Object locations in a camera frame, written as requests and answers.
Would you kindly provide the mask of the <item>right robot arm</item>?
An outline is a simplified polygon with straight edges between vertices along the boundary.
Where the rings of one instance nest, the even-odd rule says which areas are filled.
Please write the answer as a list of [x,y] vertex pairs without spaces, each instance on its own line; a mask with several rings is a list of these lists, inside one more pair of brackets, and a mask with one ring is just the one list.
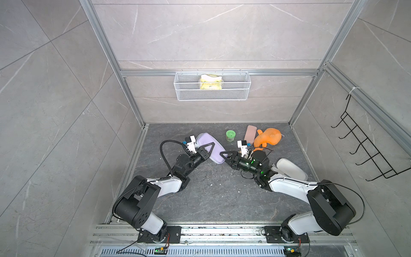
[[338,236],[348,225],[357,223],[356,210],[337,183],[326,179],[309,182],[307,174],[293,162],[281,158],[272,166],[263,151],[254,152],[249,158],[236,151],[220,155],[232,169],[251,173],[261,189],[282,193],[310,205],[309,212],[292,214],[282,222],[279,231],[285,242],[290,243],[311,232],[325,231]]

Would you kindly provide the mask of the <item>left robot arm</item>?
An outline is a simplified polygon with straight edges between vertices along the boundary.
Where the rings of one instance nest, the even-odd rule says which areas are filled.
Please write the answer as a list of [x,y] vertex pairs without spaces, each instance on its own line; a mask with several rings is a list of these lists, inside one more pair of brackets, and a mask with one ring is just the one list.
[[[174,166],[170,166],[163,152],[163,145],[168,142],[181,145],[186,152],[177,157]],[[195,143],[163,141],[160,154],[169,169],[168,175],[157,179],[135,176],[115,201],[112,216],[150,233],[153,240],[162,241],[167,235],[167,223],[152,212],[157,198],[185,189],[190,181],[188,176],[211,157],[214,147],[214,142],[196,147]]]

